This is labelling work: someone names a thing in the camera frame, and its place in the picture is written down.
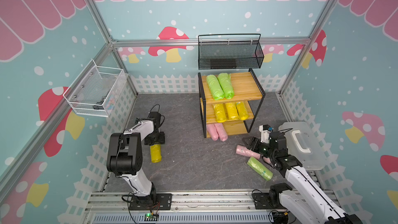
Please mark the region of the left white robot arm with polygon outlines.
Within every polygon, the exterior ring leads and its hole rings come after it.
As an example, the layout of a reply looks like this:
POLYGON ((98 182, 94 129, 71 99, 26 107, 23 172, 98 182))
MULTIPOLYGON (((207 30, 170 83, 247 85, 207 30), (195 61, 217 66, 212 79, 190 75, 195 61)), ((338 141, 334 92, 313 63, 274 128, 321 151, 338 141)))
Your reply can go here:
POLYGON ((147 208, 160 205, 155 186, 143 170, 143 146, 150 147, 151 162, 162 160, 165 134, 159 128, 164 119, 159 112, 151 111, 147 118, 137 118, 133 127, 110 136, 106 167, 130 186, 130 204, 147 208))

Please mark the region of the pink trash bag roll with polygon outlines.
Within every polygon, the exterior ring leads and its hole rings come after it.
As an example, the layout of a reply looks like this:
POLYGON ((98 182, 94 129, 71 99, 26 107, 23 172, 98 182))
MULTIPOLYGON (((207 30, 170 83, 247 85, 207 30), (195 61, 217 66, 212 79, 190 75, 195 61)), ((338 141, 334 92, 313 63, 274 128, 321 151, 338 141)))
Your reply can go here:
POLYGON ((263 161, 267 164, 271 164, 271 161, 269 158, 263 157, 263 161))
POLYGON ((260 159, 261 155, 259 153, 256 153, 254 151, 251 151, 249 149, 247 149, 245 146, 242 145, 237 145, 236 146, 236 154, 241 155, 241 156, 245 156, 245 157, 254 157, 256 159, 260 159))
POLYGON ((215 125, 213 123, 212 124, 207 124, 206 125, 206 130, 207 130, 207 133, 209 134, 209 137, 213 141, 217 141, 219 139, 219 135, 218 135, 217 129, 216 129, 216 127, 215 127, 215 125))
POLYGON ((215 128, 219 136, 219 140, 225 142, 228 139, 228 134, 222 123, 215 123, 215 128))

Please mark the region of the yellow trash bag roll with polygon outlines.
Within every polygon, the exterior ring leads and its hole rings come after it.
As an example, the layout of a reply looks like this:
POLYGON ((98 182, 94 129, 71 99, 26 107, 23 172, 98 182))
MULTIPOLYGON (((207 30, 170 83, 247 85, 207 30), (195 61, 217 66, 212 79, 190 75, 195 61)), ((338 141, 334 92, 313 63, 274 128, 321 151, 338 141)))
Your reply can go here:
POLYGON ((216 122, 223 123, 227 121, 227 114, 223 104, 214 104, 213 105, 216 122))
POLYGON ((162 161, 161 145, 160 144, 151 145, 150 146, 150 155, 151 155, 152 163, 161 162, 162 161))
POLYGON ((238 116, 240 120, 247 120, 249 117, 247 108, 244 104, 244 102, 236 102, 235 103, 237 112, 238 112, 238 116))
POLYGON ((239 120, 239 114, 236 108, 236 104, 234 102, 225 103, 225 107, 229 120, 239 120))

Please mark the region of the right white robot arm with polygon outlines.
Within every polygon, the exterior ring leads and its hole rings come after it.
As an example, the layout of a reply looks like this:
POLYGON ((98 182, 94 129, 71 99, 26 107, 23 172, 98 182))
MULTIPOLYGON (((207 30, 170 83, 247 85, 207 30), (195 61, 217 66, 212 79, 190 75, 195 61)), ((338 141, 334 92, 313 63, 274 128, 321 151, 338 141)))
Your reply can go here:
POLYGON ((290 211, 303 224, 360 224, 355 214, 347 214, 313 181, 302 163, 289 154, 285 134, 292 129, 272 131, 268 141, 255 137, 243 138, 246 147, 269 158, 271 166, 290 184, 273 185, 268 193, 268 202, 290 211))

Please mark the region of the green trash bag roll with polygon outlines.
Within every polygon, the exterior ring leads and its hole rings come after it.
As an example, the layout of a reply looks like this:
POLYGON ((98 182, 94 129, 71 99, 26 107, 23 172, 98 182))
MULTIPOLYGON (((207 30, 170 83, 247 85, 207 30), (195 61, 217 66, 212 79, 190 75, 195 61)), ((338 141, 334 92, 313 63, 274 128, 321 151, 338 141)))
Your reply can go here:
POLYGON ((215 75, 208 75, 206 77, 206 82, 214 100, 218 101, 225 98, 224 91, 221 88, 219 81, 215 75))
POLYGON ((234 89, 232 86, 231 75, 228 73, 220 73, 217 77, 219 84, 224 92, 226 99, 232 99, 234 97, 234 89))

